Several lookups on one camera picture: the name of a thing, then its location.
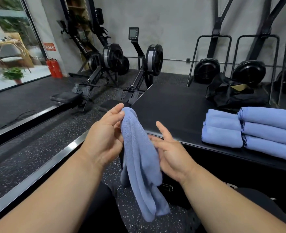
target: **hand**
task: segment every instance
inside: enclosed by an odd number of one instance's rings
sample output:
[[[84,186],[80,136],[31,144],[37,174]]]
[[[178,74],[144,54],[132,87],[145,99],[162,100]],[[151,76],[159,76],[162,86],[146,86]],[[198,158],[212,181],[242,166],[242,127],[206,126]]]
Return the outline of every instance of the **hand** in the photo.
[[[123,106],[123,103],[116,105],[101,120],[95,122],[80,148],[101,172],[122,150],[120,122],[125,116],[125,112],[121,111]]]
[[[182,144],[173,139],[171,133],[161,122],[157,121],[156,126],[164,139],[151,135],[149,138],[158,149],[160,167],[164,173],[182,185],[195,168],[196,163]]]

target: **chair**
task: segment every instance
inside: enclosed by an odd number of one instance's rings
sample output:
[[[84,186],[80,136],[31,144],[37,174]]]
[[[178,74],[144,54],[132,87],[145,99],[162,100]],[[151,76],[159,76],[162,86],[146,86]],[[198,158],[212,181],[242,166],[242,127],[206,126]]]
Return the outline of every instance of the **chair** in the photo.
[[[6,67],[6,63],[14,61],[18,61],[22,67],[27,67],[24,63],[24,59],[21,57],[20,50],[15,45],[13,44],[2,45],[0,49],[0,66]]]

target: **glass door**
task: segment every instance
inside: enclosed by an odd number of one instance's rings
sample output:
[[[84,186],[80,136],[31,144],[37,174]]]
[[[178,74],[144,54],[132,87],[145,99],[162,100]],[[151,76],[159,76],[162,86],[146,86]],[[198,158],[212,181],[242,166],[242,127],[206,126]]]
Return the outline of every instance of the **glass door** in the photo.
[[[21,0],[0,0],[0,90],[50,74]]]

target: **right hand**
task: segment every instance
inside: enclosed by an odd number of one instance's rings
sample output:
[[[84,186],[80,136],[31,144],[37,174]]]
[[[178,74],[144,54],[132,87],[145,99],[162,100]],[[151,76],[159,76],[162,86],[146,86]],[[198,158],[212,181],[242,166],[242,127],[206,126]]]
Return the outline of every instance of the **right hand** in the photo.
[[[160,167],[165,174],[182,185],[195,169],[196,162],[161,122],[157,121],[156,126],[162,133],[163,140],[151,135],[149,139],[158,149]]]

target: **black bag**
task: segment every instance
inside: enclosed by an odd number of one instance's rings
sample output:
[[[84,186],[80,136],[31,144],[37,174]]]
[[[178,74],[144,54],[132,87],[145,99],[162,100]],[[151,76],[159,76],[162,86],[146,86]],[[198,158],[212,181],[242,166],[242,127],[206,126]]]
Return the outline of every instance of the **black bag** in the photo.
[[[262,89],[247,87],[238,91],[232,86],[241,85],[223,73],[217,74],[207,87],[205,97],[218,108],[241,108],[243,106],[264,106],[268,104],[269,97]]]

